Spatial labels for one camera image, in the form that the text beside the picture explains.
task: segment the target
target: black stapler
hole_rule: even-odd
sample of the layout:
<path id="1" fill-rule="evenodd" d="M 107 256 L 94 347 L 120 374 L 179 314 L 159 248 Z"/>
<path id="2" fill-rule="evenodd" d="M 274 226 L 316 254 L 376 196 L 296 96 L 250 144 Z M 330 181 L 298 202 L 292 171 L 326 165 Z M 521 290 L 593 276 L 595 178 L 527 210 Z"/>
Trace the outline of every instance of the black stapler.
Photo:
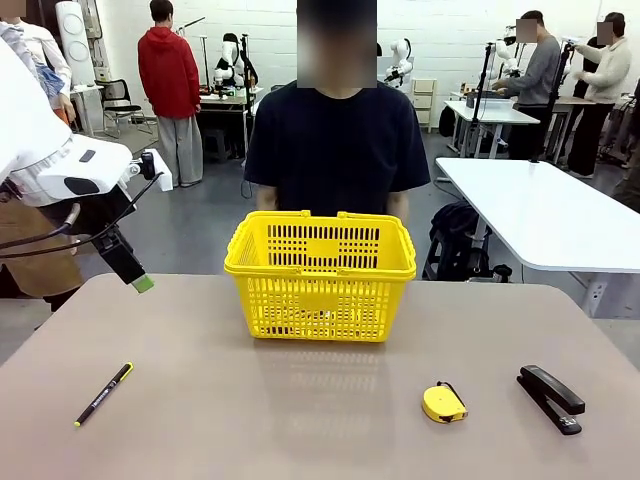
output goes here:
<path id="1" fill-rule="evenodd" d="M 566 385 L 537 365 L 522 367 L 517 380 L 563 435 L 582 431 L 574 417 L 584 413 L 584 401 Z"/>

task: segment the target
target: person's arm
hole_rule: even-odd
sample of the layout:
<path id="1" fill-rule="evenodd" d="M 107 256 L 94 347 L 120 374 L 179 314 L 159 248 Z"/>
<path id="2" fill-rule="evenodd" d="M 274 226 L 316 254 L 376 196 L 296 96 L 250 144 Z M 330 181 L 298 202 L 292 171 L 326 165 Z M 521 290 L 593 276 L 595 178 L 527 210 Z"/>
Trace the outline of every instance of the person's arm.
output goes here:
<path id="1" fill-rule="evenodd" d="M 151 98 L 152 88 L 150 85 L 151 78 L 147 69 L 147 58 L 142 40 L 138 42 L 138 72 L 140 72 L 140 81 L 142 82 L 144 94 L 149 99 L 149 103 L 153 106 L 153 98 Z"/>
<path id="2" fill-rule="evenodd" d="M 576 45 L 576 51 L 584 58 L 593 63 L 602 61 L 602 50 L 590 47 L 589 45 Z"/>
<path id="3" fill-rule="evenodd" d="M 507 89 L 505 96 L 513 97 L 523 90 L 528 90 L 540 83 L 542 76 L 549 68 L 551 59 L 556 58 L 556 51 L 560 47 L 556 42 L 545 42 L 536 47 L 535 52 L 529 60 L 526 73 L 519 78 L 508 78 L 504 81 L 504 88 Z"/>
<path id="4" fill-rule="evenodd" d="M 47 57 L 47 60 L 49 60 L 49 63 L 56 72 L 56 75 L 58 75 L 64 82 L 64 87 L 62 87 L 60 93 L 69 98 L 71 96 L 71 67 L 69 67 L 69 64 L 62 55 L 58 44 L 49 30 L 44 28 L 42 29 L 42 38 L 40 39 L 40 43 L 42 44 L 42 51 Z"/>
<path id="5" fill-rule="evenodd" d="M 194 107 L 198 107 L 198 105 L 200 105 L 200 77 L 198 75 L 198 66 L 193 58 L 191 47 L 185 39 L 182 39 L 182 61 L 184 62 L 184 69 L 187 72 L 187 80 L 189 81 L 191 103 Z"/>
<path id="6" fill-rule="evenodd" d="M 277 122 L 275 106 L 267 95 L 256 115 L 251 143 L 247 152 L 244 178 L 256 183 L 258 210 L 277 210 L 280 169 L 277 150 Z"/>
<path id="7" fill-rule="evenodd" d="M 387 213 L 409 225 L 409 192 L 391 192 L 387 200 Z"/>
<path id="8" fill-rule="evenodd" d="M 258 187 L 257 195 L 258 210 L 277 210 L 278 209 L 278 192 L 276 187 Z"/>
<path id="9" fill-rule="evenodd" d="M 622 82 L 629 74 L 631 68 L 631 52 L 629 50 L 615 51 L 612 53 L 609 68 L 604 72 L 582 74 L 582 79 L 589 85 L 598 88 L 607 88 Z"/>
<path id="10" fill-rule="evenodd" d="M 427 154 L 416 111 L 405 96 L 398 112 L 398 146 L 396 148 L 396 174 L 387 199 L 387 213 L 409 223 L 409 190 L 431 181 Z"/>

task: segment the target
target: cable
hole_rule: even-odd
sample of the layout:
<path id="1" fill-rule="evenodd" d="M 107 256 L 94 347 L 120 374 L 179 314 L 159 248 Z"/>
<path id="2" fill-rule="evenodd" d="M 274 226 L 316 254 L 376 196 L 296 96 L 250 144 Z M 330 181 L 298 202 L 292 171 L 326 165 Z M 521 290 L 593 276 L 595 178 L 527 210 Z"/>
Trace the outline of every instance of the cable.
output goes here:
<path id="1" fill-rule="evenodd" d="M 12 247 L 20 247 L 22 245 L 28 245 L 30 243 L 40 242 L 42 240 L 47 240 L 49 238 L 61 235 L 73 226 L 76 219 L 78 218 L 78 215 L 80 215 L 80 205 L 77 203 L 74 203 L 73 206 L 71 207 L 71 212 L 69 213 L 69 216 L 64 221 L 64 223 L 60 225 L 58 228 L 50 231 L 49 233 L 43 233 L 41 235 L 35 235 L 33 237 L 22 238 L 20 240 L 14 240 L 12 242 L 1 243 L 0 250 L 5 250 L 7 248 L 12 248 Z"/>
<path id="2" fill-rule="evenodd" d="M 76 248 L 76 247 L 81 247 L 82 245 L 86 245 L 87 243 L 91 243 L 93 242 L 95 239 L 100 238 L 102 235 L 104 235 L 105 233 L 107 233 L 109 230 L 111 230 L 115 225 L 117 225 L 117 223 L 122 220 L 125 216 L 127 216 L 129 214 L 129 211 L 135 206 L 136 202 L 138 200 L 140 200 L 140 198 L 147 193 L 147 190 L 149 190 L 151 188 L 151 186 L 156 183 L 156 181 L 158 180 L 158 178 L 160 178 L 160 175 L 162 175 L 162 172 L 156 174 L 155 177 L 153 177 L 149 183 L 147 183 L 144 188 L 142 190 L 140 190 L 140 193 L 138 193 L 138 195 L 136 195 L 133 200 L 131 200 L 131 202 L 129 202 L 129 205 L 127 206 L 127 208 L 125 208 L 122 213 L 113 221 L 111 222 L 104 230 L 102 230 L 100 233 L 98 233 L 97 235 L 94 235 L 91 238 L 88 238 L 86 240 L 83 240 L 81 242 L 76 242 L 76 243 L 71 243 L 69 245 L 65 245 L 63 247 L 57 247 L 57 248 L 49 248 L 47 250 L 36 250 L 34 252 L 25 252 L 25 253 L 12 253 L 9 255 L 0 255 L 0 260 L 8 260 L 11 258 L 23 258 L 23 257 L 35 257 L 38 255 L 45 255 L 47 253 L 56 253 L 56 252 L 62 252 L 64 250 L 70 250 L 72 248 Z"/>

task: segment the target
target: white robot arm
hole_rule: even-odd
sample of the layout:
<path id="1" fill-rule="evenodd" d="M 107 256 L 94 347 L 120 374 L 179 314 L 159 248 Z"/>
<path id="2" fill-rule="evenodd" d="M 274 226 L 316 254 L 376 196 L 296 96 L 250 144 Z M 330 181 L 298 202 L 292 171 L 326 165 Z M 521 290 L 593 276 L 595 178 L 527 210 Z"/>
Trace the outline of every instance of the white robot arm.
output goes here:
<path id="1" fill-rule="evenodd" d="M 411 42 L 409 39 L 396 40 L 391 44 L 393 52 L 393 66 L 387 69 L 386 84 L 399 80 L 399 86 L 404 83 L 404 77 L 413 71 L 413 64 L 409 62 L 411 56 Z"/>
<path id="2" fill-rule="evenodd" d="M 117 222 L 135 210 L 126 191 L 129 179 L 143 173 L 168 191 L 173 185 L 168 167 L 155 151 L 134 161 L 122 145 L 72 134 L 51 110 L 38 81 L 2 40 L 0 65 L 2 190 L 39 208 L 54 225 L 62 225 L 72 210 L 79 209 L 73 225 L 59 233 L 90 235 L 120 278 L 141 291 L 148 279 Z M 45 253 L 15 254 L 8 248 L 0 244 L 0 259 Z"/>
<path id="3" fill-rule="evenodd" d="M 222 57 L 214 71 L 216 88 L 244 85 L 244 61 L 240 55 L 240 43 L 233 33 L 222 38 Z"/>

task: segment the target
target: yellow basket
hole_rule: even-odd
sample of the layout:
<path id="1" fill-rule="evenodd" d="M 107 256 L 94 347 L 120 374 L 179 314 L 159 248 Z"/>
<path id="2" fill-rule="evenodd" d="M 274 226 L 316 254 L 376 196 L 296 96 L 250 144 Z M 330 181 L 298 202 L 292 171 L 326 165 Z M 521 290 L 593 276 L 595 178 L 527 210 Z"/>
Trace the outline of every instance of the yellow basket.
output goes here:
<path id="1" fill-rule="evenodd" d="M 256 338 L 384 342 L 415 256 L 395 217 L 254 212 L 224 268 Z"/>

